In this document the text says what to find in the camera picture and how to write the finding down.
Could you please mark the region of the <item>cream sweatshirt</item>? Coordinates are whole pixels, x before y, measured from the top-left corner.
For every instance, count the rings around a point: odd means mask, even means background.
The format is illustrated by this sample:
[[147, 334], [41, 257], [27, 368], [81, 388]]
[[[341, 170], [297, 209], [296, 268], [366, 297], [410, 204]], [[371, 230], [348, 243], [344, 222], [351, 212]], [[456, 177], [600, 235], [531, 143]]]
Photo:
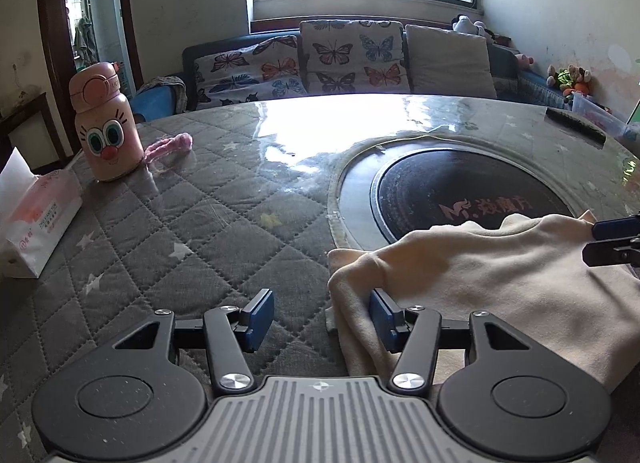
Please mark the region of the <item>cream sweatshirt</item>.
[[351, 376], [388, 379], [397, 361], [378, 339], [369, 297], [446, 319], [487, 310], [574, 363], [608, 391], [639, 363], [639, 280], [627, 267], [590, 268], [582, 248], [596, 219], [506, 216], [496, 230], [474, 222], [408, 233], [376, 251], [328, 254], [338, 342]]

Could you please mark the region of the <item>clear plastic storage box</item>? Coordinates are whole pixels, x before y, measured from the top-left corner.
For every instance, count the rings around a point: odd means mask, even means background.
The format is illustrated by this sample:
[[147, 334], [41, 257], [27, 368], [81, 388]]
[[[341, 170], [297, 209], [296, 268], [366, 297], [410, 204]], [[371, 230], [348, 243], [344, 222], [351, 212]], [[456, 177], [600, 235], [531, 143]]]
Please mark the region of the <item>clear plastic storage box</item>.
[[616, 139], [628, 140], [628, 142], [639, 141], [638, 124], [626, 123], [614, 114], [605, 111], [582, 93], [574, 93], [572, 110]]

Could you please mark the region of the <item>black remote control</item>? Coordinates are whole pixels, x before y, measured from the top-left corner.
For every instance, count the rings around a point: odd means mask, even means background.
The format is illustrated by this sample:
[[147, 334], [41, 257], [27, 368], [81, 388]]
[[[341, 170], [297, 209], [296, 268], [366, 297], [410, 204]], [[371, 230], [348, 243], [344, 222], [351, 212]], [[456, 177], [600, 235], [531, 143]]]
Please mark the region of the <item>black remote control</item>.
[[544, 119], [554, 125], [563, 128], [573, 136], [584, 139], [586, 142], [602, 148], [606, 142], [605, 134], [599, 128], [584, 122], [577, 116], [555, 108], [547, 108]]

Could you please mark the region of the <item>grey quilted star tablecloth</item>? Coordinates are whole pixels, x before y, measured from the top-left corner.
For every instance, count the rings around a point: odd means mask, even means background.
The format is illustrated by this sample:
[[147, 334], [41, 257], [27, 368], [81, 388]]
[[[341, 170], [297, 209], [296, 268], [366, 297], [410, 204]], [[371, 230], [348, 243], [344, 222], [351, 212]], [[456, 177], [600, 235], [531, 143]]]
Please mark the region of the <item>grey quilted star tablecloth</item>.
[[70, 163], [81, 209], [40, 277], [1, 283], [1, 457], [46, 454], [30, 407], [38, 387], [130, 325], [167, 308], [181, 318], [246, 304], [260, 289], [277, 313], [248, 364], [267, 374], [340, 375], [326, 331], [326, 254], [334, 174], [369, 149], [378, 164], [401, 142], [480, 145], [537, 175], [575, 213], [639, 209], [639, 161], [550, 120], [541, 106], [476, 98], [352, 95], [195, 111], [142, 124], [144, 142], [180, 132], [189, 154], [111, 183]]

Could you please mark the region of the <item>round black induction cooktop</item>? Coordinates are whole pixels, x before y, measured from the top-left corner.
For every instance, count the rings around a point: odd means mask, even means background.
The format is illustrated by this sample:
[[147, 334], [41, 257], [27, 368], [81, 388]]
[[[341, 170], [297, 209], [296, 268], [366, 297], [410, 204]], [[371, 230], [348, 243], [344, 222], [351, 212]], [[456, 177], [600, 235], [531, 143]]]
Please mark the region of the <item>round black induction cooktop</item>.
[[415, 230], [506, 216], [576, 217], [582, 205], [552, 177], [508, 151], [435, 137], [394, 139], [348, 159], [331, 190], [335, 241], [377, 249]]

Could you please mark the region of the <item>orange green plush toy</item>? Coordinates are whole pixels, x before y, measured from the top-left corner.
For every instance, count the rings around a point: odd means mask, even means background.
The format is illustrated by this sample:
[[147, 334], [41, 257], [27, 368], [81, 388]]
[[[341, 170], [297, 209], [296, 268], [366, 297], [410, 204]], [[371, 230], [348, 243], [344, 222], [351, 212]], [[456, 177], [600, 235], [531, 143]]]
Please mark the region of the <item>orange green plush toy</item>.
[[590, 70], [575, 64], [561, 69], [550, 66], [547, 70], [547, 85], [559, 90], [564, 96], [573, 92], [589, 95], [591, 78]]

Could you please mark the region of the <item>dark blue sofa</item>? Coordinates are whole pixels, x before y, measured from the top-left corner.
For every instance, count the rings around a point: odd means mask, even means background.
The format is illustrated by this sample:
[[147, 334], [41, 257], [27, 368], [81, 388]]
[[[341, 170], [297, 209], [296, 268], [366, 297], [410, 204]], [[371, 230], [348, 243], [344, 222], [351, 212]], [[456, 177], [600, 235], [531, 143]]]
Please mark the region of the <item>dark blue sofa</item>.
[[283, 98], [349, 94], [474, 97], [570, 108], [570, 98], [528, 71], [529, 56], [482, 34], [392, 20], [305, 20], [186, 48], [182, 69], [157, 76], [131, 99], [150, 122]]

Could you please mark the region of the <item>pink cartoon face bottle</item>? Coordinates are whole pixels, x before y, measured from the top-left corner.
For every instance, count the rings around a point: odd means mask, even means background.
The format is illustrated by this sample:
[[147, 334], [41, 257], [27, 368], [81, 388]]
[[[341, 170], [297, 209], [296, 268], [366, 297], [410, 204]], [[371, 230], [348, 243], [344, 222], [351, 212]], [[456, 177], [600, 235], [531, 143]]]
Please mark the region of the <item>pink cartoon face bottle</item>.
[[120, 91], [117, 67], [98, 62], [77, 72], [68, 84], [82, 150], [98, 182], [135, 170], [142, 143], [127, 97]]

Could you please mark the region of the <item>white pink tissue pack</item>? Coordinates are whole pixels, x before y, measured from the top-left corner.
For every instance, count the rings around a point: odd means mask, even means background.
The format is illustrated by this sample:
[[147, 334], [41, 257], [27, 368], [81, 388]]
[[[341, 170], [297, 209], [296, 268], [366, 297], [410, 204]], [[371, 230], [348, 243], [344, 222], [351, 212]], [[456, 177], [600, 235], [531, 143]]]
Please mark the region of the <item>white pink tissue pack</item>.
[[81, 204], [72, 171], [36, 175], [13, 149], [1, 172], [1, 275], [38, 278]]

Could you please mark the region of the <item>beige plain cushion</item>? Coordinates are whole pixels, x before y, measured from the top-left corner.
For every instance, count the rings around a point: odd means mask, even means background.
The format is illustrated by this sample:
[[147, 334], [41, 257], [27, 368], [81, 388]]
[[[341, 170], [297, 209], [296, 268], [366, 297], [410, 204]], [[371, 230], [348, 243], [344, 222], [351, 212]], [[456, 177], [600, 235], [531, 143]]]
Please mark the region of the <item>beige plain cushion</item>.
[[497, 98], [484, 38], [414, 24], [405, 34], [414, 94]]

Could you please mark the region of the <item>grey blanket on sofa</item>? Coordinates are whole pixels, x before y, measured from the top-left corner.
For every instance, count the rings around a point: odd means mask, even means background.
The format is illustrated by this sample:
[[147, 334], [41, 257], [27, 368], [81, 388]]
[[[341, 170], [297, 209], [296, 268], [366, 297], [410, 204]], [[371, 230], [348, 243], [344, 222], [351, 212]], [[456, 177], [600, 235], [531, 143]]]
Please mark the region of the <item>grey blanket on sofa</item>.
[[138, 89], [132, 104], [143, 113], [182, 113], [188, 106], [186, 82], [177, 74], [155, 76]]

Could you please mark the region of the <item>white black plush toy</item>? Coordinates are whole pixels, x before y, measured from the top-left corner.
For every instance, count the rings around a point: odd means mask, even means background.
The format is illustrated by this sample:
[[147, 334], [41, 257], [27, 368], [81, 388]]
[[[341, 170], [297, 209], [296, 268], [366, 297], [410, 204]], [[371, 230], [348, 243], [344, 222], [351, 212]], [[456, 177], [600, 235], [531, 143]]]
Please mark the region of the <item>white black plush toy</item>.
[[472, 21], [467, 15], [458, 15], [451, 21], [451, 29], [454, 32], [477, 35], [486, 38], [486, 27], [483, 21]]

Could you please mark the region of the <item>left butterfly print cushion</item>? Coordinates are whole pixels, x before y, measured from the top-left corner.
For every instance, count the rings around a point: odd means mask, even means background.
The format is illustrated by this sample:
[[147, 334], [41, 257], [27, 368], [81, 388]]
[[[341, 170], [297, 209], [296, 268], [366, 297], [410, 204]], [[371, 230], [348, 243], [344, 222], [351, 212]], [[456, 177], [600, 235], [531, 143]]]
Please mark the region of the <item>left butterfly print cushion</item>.
[[198, 110], [307, 95], [295, 35], [194, 60]]

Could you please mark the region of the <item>butterfly print cushion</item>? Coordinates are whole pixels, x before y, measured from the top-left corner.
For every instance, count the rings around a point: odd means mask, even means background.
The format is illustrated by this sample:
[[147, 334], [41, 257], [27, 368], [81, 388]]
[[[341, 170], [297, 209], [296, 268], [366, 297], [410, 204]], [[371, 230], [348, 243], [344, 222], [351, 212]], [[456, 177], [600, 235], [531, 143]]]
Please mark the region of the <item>butterfly print cushion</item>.
[[400, 22], [305, 20], [299, 32], [311, 95], [410, 92]]
[[307, 95], [295, 35], [194, 60], [198, 110]]

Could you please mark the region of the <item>right butterfly print cushion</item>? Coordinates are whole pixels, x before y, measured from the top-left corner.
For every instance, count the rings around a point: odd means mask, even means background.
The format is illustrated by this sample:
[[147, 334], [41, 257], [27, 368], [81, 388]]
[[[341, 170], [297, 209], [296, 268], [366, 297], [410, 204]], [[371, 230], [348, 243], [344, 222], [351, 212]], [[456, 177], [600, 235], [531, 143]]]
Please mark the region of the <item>right butterfly print cushion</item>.
[[410, 92], [400, 22], [305, 20], [299, 32], [311, 95]]

